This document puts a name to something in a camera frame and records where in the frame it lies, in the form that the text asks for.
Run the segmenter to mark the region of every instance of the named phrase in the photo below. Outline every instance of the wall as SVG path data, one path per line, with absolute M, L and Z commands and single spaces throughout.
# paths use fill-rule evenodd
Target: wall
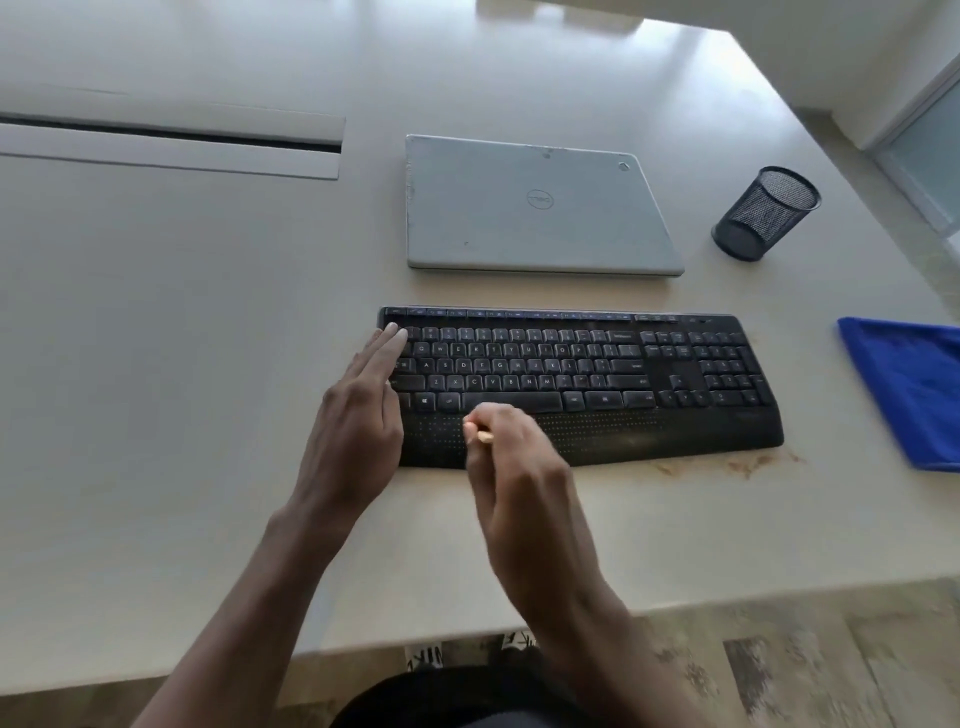
M 945 81 L 958 60 L 960 0 L 937 0 L 880 51 L 833 110 L 833 120 L 853 144 L 866 149 Z
M 731 31 L 793 107 L 833 109 L 928 0 L 558 0 Z

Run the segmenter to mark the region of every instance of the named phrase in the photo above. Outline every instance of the black wireless keyboard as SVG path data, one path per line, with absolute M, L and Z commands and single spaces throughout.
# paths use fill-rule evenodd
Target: black wireless keyboard
M 529 412 L 570 465 L 783 444 L 740 322 L 716 314 L 385 307 L 410 337 L 391 378 L 400 465 L 463 468 L 483 401 Z

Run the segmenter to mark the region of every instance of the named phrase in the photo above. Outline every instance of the microfiber cloth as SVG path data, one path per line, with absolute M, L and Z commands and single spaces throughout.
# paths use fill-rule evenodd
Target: microfiber cloth
M 907 459 L 960 473 L 960 328 L 855 318 L 837 325 Z

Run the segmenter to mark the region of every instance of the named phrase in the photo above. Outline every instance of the desk surface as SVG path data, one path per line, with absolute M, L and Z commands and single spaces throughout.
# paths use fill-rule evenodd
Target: desk surface
M 97 6 L 87 37 L 24 7 L 0 32 L 33 81 L 87 63 L 91 88 L 347 126 L 336 182 L 0 158 L 0 692 L 173 666 L 290 492 L 322 391 L 382 304 L 741 318 L 785 447 L 576 473 L 634 612 L 960 572 L 960 480 L 907 467 L 835 331 L 844 315 L 948 315 L 730 36 L 619 35 L 623 18 L 509 1 L 249 0 L 196 17 Z M 123 44 L 149 63 L 102 61 Z M 686 273 L 410 270 L 408 133 L 636 154 Z M 766 164 L 824 202 L 746 265 L 708 232 Z M 518 623 L 465 476 L 404 471 L 324 577 L 298 650 Z

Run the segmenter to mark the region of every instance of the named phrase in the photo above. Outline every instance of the sneaker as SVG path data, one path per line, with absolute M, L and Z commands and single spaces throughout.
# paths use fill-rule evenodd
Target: sneaker
M 444 666 L 444 652 L 440 643 L 415 644 L 404 647 L 403 652 L 407 656 L 407 672 Z
M 536 647 L 537 638 L 533 632 L 523 629 L 519 632 L 508 632 L 503 636 L 503 644 L 500 649 L 518 649 L 524 650 L 527 647 Z

